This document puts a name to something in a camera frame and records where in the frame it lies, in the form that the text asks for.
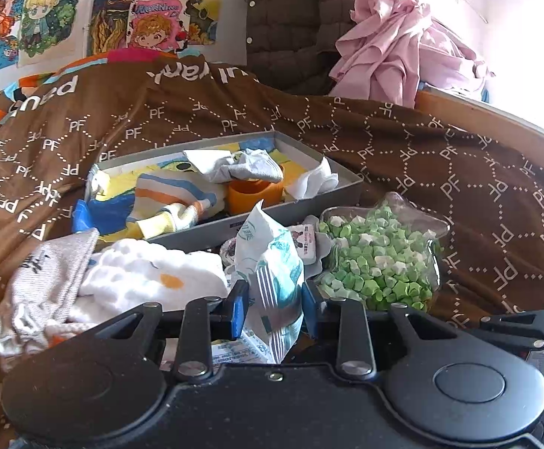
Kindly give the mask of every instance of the gray box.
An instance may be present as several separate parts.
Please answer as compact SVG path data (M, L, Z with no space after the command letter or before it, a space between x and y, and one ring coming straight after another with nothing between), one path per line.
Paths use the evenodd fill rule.
M124 166L142 162L143 165L156 163L158 157L167 156L183 150L196 150L213 148L225 143L244 142L260 138L273 138L276 148L289 159L311 170L319 164L323 154L313 150L307 145L278 131L262 131L258 133L244 133L240 135L224 136L196 140L195 142L178 143L177 145L154 148L136 154L131 154L117 159L96 163L89 173L85 201L94 198L93 177L96 171L108 171L119 168L126 172ZM363 179L349 171L332 159L328 159L332 172L338 174L338 187L332 191L320 194L312 199L291 201L265 208L264 211L282 225L290 226L300 223L307 215L319 216L325 209L333 206L354 206L359 203ZM249 213L231 216L225 219L211 221L193 226L190 229L168 233L151 238L151 243L158 243L170 250L183 250L185 252L205 250L219 247L224 241L237 235Z

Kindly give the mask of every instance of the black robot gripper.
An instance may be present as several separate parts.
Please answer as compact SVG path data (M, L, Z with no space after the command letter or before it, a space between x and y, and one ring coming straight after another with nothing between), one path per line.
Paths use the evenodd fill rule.
M184 311L147 302L17 366L6 417L29 448L544 447L532 363L406 305L302 299L314 346L218 370L210 344L240 336L246 283Z

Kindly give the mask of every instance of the small package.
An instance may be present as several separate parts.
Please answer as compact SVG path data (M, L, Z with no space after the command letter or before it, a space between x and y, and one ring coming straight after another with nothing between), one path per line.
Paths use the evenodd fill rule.
M293 243L297 249L297 255L303 260L303 265L311 265L316 262L316 229L314 225L289 226L293 237Z

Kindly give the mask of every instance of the pink cloth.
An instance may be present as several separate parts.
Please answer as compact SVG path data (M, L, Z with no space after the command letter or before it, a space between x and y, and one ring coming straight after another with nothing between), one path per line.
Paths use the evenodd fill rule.
M357 23L337 41L332 96L414 107L420 80L442 89L482 90L486 63L418 0L355 0Z

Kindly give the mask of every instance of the white towel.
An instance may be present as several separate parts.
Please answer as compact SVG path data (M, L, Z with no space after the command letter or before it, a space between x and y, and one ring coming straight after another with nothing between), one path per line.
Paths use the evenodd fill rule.
M330 164L324 157L315 169L305 172L285 189L295 199L311 199L337 186L338 174L332 173Z
M205 296L226 298L228 288L219 255L167 250L143 240L122 239L91 257L70 310L69 321L102 323L144 302L179 311ZM168 339L164 361L174 359L176 339Z

